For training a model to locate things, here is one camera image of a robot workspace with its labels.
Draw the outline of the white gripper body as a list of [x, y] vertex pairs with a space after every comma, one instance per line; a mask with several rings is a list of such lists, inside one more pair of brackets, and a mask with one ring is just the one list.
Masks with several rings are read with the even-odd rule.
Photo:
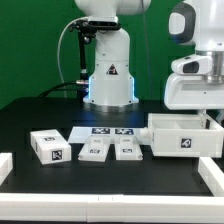
[[224, 109], [224, 84], [173, 73], [166, 83], [164, 103], [170, 110]]

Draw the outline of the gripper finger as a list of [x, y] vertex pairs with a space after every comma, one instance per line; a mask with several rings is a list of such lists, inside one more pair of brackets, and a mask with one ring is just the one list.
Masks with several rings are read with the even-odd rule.
[[222, 124], [222, 122], [224, 121], [224, 110], [219, 110], [218, 111], [218, 115], [216, 117], [216, 121], [219, 123], [219, 124]]
[[200, 125], [203, 129], [209, 129], [210, 128], [210, 120], [206, 118], [206, 111], [205, 110], [199, 110], [198, 115], [200, 117]]

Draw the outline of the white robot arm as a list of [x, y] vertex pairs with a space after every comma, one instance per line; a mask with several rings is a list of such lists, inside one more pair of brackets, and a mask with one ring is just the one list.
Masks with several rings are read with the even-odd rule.
[[[130, 38], [119, 24], [120, 15], [145, 12], [152, 0], [74, 0], [85, 13], [81, 25], [97, 39], [95, 71], [84, 101], [99, 107], [135, 104], [129, 74]], [[182, 0], [171, 11], [169, 35], [195, 53], [171, 64], [164, 101], [171, 110], [196, 110], [205, 125], [205, 112], [217, 109], [224, 122], [224, 0]]]

